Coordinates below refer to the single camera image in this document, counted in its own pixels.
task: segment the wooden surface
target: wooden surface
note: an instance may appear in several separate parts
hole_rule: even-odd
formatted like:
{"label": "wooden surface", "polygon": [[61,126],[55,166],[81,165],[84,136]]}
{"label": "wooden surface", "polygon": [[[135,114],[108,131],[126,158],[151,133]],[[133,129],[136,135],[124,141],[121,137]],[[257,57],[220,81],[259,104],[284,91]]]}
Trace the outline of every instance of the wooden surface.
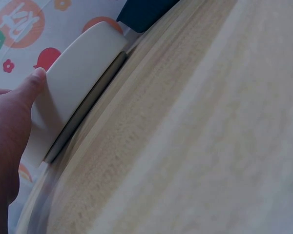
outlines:
{"label": "wooden surface", "polygon": [[20,234],[293,234],[293,0],[181,0],[36,185]]}

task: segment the dark blue object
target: dark blue object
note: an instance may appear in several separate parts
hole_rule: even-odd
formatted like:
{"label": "dark blue object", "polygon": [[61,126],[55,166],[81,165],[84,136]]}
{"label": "dark blue object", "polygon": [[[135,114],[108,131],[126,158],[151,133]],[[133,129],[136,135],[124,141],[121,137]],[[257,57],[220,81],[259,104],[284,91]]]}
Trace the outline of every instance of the dark blue object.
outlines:
{"label": "dark blue object", "polygon": [[127,0],[117,21],[143,33],[177,2],[179,0]]}

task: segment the patterned tablecloth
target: patterned tablecloth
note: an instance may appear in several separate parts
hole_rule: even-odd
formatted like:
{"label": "patterned tablecloth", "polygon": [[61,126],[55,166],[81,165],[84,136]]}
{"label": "patterned tablecloth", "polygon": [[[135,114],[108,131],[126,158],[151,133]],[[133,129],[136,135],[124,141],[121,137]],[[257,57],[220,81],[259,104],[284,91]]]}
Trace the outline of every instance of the patterned tablecloth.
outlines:
{"label": "patterned tablecloth", "polygon": [[[13,89],[35,67],[48,70],[85,30],[107,21],[129,40],[137,35],[115,19],[126,0],[0,0],[0,87]],[[9,231],[14,232],[21,209],[39,170],[20,165],[21,190],[10,206]]]}

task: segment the orange circle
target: orange circle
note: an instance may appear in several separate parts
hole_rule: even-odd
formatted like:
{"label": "orange circle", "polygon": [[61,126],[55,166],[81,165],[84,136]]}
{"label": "orange circle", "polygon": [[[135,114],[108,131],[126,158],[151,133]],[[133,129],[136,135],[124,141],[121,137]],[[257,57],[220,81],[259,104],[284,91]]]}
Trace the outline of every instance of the orange circle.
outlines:
{"label": "orange circle", "polygon": [[32,0],[12,0],[0,11],[0,30],[6,37],[4,44],[12,48],[33,44],[41,36],[44,24],[43,11]]}
{"label": "orange circle", "polygon": [[33,182],[33,179],[30,175],[29,170],[22,163],[20,163],[20,166],[19,166],[19,174],[21,177],[23,177],[24,179],[27,179],[29,182]]}
{"label": "orange circle", "polygon": [[83,33],[86,30],[88,30],[89,28],[91,28],[93,25],[96,25],[97,23],[104,22],[104,21],[107,22],[107,23],[109,23],[118,32],[120,32],[121,34],[123,34],[123,30],[120,27],[120,25],[118,24],[118,22],[116,22],[115,20],[111,19],[110,17],[105,17],[105,16],[99,16],[99,17],[93,18],[90,21],[88,21],[88,23],[86,23],[86,25],[83,28]]}

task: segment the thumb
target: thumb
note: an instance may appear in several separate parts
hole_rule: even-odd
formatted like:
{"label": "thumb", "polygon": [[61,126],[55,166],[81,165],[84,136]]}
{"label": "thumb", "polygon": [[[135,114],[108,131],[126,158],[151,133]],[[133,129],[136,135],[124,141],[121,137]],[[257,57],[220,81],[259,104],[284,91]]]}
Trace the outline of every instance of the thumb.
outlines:
{"label": "thumb", "polygon": [[24,82],[11,93],[16,93],[20,96],[22,102],[32,107],[37,96],[42,92],[46,82],[46,72],[43,68],[39,67],[28,76]]}

